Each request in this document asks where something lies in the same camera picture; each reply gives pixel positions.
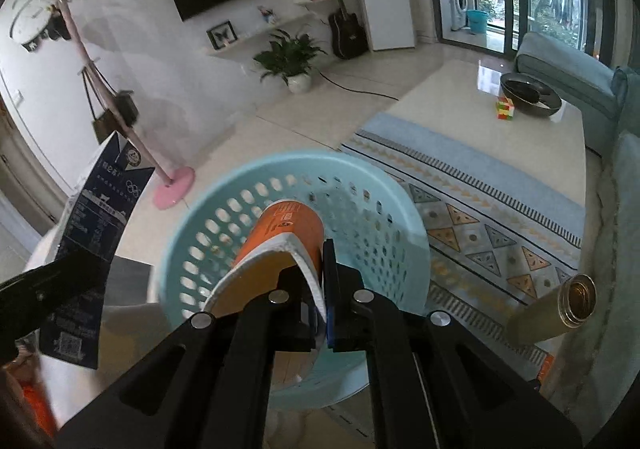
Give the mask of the dark blue milk carton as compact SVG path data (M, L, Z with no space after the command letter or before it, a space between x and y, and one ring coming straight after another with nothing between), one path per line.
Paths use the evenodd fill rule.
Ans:
M39 349L96 369L105 289L122 234L154 167L114 131L91 157L65 205L48 261L66 261L54 280L52 311L39 329Z

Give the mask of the orange paper cup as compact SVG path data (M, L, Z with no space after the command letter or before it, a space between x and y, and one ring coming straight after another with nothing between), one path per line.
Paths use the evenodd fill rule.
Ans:
M238 313L254 297L277 287L280 272L294 270L302 286L302 319L312 326L314 348L309 353L274 357L271 389L280 391L303 382L316 362L326 337L326 303L321 288L324 228L311 207L295 200L270 204L250 230L230 271L215 284L204 310L216 317Z

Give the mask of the gold cylindrical thermos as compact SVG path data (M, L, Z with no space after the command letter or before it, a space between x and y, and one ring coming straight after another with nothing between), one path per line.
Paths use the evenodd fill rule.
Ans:
M515 313L506 324L506 340L534 345L579 329L592 316L597 297L593 279L579 273Z

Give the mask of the teal sofa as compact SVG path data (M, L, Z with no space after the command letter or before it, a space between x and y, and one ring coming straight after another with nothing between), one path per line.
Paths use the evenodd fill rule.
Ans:
M589 254L598 291L593 315L567 336L550 401L584 443L638 447L639 437L639 73L608 68L587 53L529 32L520 73L552 87L582 112L587 148L602 158L600 229Z

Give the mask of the light blue laundry basket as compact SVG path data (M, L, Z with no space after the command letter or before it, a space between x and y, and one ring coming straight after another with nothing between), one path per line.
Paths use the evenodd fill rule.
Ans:
M339 264L360 272L366 289L401 310L422 313L430 253L406 191L358 158L302 151L268 156L232 172L186 216L160 267L160 302L170 323L205 311L206 299L232 268L262 212L280 200L316 211L324 242L333 242ZM326 334L308 377L293 387L271 389L269 403L279 410L319 409L359 393L368 380L363 354L334 353Z

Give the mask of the pink coat stand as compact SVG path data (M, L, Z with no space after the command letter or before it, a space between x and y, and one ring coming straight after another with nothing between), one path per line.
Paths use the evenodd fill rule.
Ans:
M77 48L82 61L82 69L88 75L90 84L96 88L98 99L114 114L115 120L124 131L125 136L138 149L145 160L148 160L152 164L155 169L155 174L162 180L153 193L152 201L154 206L160 210L176 206L186 197L193 187L195 181L194 169L189 166L183 166L177 168L171 174L168 174L168 172L160 166L160 163L155 160L155 157L134 131L134 128L129 126L122 114L120 114L116 105L116 92L108 87L108 84L96 67L96 62L90 57L82 41L72 12L70 11L68 0L56 0L56 6L58 10L60 10L68 32L70 33L70 38Z

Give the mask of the brown hanging handbag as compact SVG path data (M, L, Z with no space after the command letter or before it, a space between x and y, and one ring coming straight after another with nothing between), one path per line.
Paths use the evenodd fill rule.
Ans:
M134 104L131 90L114 91L110 83L101 72L98 72L100 79L106 84L110 93L114 96L114 103L117 112L124 119L127 126L132 127L138 121L139 110L137 105ZM110 137L114 131L119 132L120 135L125 136L125 131L122 126L117 122L116 116L111 109L108 109L106 104L102 102L99 97L96 86L89 75L88 68L81 70L82 85L84 85L86 100L89 105L89 110L92 116L92 127L94 135L98 143L104 142Z

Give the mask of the colourful puzzle cube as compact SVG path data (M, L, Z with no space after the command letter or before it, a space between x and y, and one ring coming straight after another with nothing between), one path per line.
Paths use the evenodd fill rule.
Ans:
M498 120L512 120L515 112L513 101L506 96L499 96L496 101Z

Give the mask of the black bowl on table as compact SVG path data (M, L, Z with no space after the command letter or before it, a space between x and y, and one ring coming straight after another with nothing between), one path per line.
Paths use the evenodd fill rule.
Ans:
M551 87L530 75L504 73L500 77L500 86L515 108L530 116L552 117L562 108L560 96Z

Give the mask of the framed butterfly picture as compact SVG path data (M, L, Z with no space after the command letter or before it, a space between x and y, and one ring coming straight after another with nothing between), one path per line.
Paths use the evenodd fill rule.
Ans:
M206 34L215 50L227 48L238 40L230 21L210 28L206 31Z

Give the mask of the potted green plant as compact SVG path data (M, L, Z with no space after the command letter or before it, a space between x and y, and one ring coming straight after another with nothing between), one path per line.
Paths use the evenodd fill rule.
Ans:
M291 94L305 94L311 88L311 62L326 54L308 33L290 34L278 28L270 34L269 48L253 60L262 68L261 80L280 78Z

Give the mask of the black guitar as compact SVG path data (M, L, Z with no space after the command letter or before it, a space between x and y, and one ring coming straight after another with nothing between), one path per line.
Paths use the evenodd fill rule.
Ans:
M334 56L352 60L369 51L367 33L356 13L349 13L344 0L338 0L338 9L329 15Z

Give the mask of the blue bucket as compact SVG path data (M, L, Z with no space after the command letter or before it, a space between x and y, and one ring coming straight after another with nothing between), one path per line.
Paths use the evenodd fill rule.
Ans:
M489 13L484 10L468 10L466 12L466 22L469 31L474 35L485 35L487 33Z

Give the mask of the white washing machine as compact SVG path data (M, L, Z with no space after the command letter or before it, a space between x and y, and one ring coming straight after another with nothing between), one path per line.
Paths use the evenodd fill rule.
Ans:
M439 5L444 32L457 32L465 27L469 0L439 0Z

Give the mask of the panda wall clock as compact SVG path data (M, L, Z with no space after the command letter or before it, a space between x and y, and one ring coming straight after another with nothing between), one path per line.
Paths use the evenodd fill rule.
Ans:
M9 38L27 52L35 52L43 40L70 40L58 0L25 0L14 13Z

